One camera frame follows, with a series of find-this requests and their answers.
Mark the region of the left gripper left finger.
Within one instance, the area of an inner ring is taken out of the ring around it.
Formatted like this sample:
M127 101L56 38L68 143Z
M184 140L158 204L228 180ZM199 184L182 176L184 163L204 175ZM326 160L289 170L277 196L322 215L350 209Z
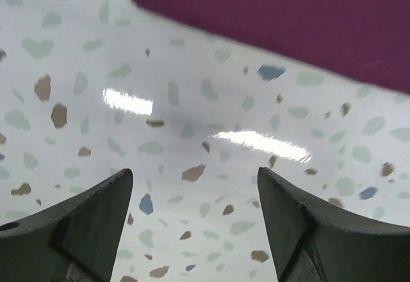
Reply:
M1 281L110 281L132 189L133 173L122 169L1 225Z

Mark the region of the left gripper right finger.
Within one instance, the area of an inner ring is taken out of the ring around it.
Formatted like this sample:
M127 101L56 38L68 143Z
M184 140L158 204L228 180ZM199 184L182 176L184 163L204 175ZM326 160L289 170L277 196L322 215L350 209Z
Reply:
M409 228L357 215L272 170L258 191L278 281L409 281Z

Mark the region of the purple cloth wrap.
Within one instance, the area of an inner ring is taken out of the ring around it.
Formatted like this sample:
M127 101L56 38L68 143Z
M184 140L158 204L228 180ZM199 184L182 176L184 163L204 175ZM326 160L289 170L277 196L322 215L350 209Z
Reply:
M409 0L133 0L177 22L409 92Z

